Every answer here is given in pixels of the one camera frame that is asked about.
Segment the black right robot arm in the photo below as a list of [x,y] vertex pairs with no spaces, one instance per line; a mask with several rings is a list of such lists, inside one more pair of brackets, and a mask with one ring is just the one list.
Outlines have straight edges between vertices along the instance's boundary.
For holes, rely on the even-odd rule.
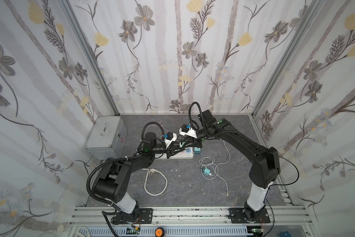
[[198,102],[188,109],[189,131],[193,131],[192,144],[202,148],[206,140],[223,140],[232,145],[252,164],[249,178],[252,182],[249,197],[244,204],[243,217],[249,223],[255,223],[264,216],[266,197],[281,173],[279,159],[283,157],[273,148],[267,148],[254,142],[238,131],[228,120],[217,120],[209,110],[202,111]]

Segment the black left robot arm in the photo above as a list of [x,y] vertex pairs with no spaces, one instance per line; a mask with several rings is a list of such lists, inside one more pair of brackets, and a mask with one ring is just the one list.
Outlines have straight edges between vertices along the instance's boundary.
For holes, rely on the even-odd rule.
[[179,153],[181,148],[174,146],[177,138],[177,134],[165,132],[161,124],[149,122],[144,126],[140,143],[132,156],[108,158],[88,175],[88,195],[115,209],[113,213],[105,212],[104,217],[112,215],[116,218],[115,224],[136,223],[140,219],[139,203],[127,192],[131,174],[149,168],[157,154],[166,154],[169,158]]

